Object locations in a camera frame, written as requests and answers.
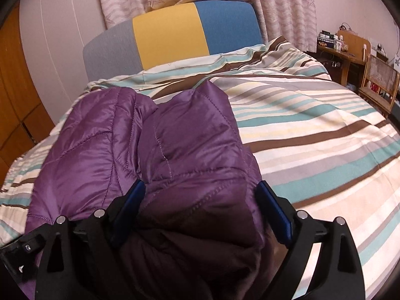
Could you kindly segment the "grey yellow blue headboard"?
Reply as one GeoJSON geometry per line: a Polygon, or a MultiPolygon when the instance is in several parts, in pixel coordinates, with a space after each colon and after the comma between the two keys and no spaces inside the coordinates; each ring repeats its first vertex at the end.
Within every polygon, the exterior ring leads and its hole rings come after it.
{"type": "Polygon", "coordinates": [[[88,79],[97,81],[262,43],[250,3],[207,0],[125,20],[92,39],[83,48],[83,60],[88,79]]]}

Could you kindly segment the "clutter on desk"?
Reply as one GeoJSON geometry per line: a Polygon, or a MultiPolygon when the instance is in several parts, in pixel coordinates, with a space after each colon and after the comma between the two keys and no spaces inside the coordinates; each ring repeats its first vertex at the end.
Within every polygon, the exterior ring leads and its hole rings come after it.
{"type": "Polygon", "coordinates": [[[347,52],[349,47],[345,44],[344,37],[340,34],[332,34],[326,30],[322,30],[317,38],[316,44],[324,48],[330,48],[337,52],[347,52]]]}

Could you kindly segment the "orange wooden wardrobe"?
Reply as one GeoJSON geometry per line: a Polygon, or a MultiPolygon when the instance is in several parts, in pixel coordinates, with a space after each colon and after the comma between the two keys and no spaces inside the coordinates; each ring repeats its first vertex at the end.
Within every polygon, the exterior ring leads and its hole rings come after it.
{"type": "Polygon", "coordinates": [[[31,78],[20,37],[20,5],[1,26],[1,181],[13,162],[48,137],[54,123],[31,78]]]}

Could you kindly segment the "striped duvet cover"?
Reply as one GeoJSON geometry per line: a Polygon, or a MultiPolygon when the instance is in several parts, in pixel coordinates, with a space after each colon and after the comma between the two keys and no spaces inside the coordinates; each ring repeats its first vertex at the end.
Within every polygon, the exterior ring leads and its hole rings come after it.
{"type": "MultiPolygon", "coordinates": [[[[227,95],[262,177],[254,197],[274,261],[259,299],[398,299],[399,132],[283,37],[89,83],[49,136],[11,165],[1,187],[1,248],[31,232],[35,181],[77,102],[130,88],[162,104],[206,82],[227,95]]],[[[1,278],[1,298],[36,299],[37,275],[1,278]]]]}

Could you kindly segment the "wooden desk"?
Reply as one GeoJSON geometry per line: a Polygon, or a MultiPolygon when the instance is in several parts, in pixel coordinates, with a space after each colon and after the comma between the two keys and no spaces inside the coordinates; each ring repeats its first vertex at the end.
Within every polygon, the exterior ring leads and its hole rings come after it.
{"type": "Polygon", "coordinates": [[[340,52],[316,44],[316,58],[324,64],[334,82],[344,87],[350,83],[357,90],[364,76],[371,43],[349,30],[339,30],[336,34],[344,37],[348,51],[340,52]]]}

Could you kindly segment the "purple quilted down jacket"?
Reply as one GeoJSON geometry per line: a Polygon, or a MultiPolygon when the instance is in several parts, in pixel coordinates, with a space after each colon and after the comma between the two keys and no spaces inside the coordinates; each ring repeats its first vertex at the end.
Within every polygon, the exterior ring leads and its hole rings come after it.
{"type": "Polygon", "coordinates": [[[126,87],[78,101],[34,183],[25,230],[88,218],[137,180],[146,193],[124,229],[125,290],[94,299],[259,299],[273,275],[262,177],[229,99],[213,83],[156,104],[126,87]]]}

